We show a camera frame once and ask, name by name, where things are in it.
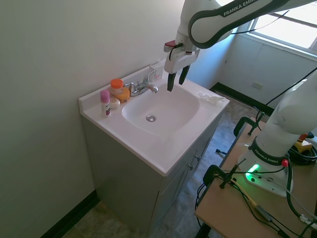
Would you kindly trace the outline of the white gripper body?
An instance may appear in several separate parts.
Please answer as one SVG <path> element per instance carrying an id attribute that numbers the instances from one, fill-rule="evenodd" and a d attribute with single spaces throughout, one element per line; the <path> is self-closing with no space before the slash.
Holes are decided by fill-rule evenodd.
<path id="1" fill-rule="evenodd" d="M 166 58 L 164 70 L 167 73 L 176 73 L 177 71 L 194 63 L 199 55 L 200 50 L 197 49 L 192 53 L 188 53 L 183 48 L 173 49 Z"/>

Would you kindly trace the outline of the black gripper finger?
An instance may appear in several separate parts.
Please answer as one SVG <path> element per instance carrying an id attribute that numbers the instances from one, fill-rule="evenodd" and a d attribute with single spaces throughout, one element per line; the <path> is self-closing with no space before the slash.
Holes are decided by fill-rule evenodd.
<path id="1" fill-rule="evenodd" d="M 176 77 L 176 73 L 169 73 L 168 74 L 167 90 L 169 92 L 171 92 L 173 90 L 175 77 Z"/>
<path id="2" fill-rule="evenodd" d="M 186 66 L 186 67 L 184 67 L 184 68 L 182 69 L 181 75 L 180 75 L 180 77 L 179 77 L 179 84 L 180 84 L 180 85 L 182 85 L 182 84 L 184 83 L 184 81 L 185 81 L 185 79 L 186 79 L 186 76 L 187 76 L 187 74 L 188 74 L 189 69 L 190 69 L 190 65 L 188 65 L 188 66 Z"/>

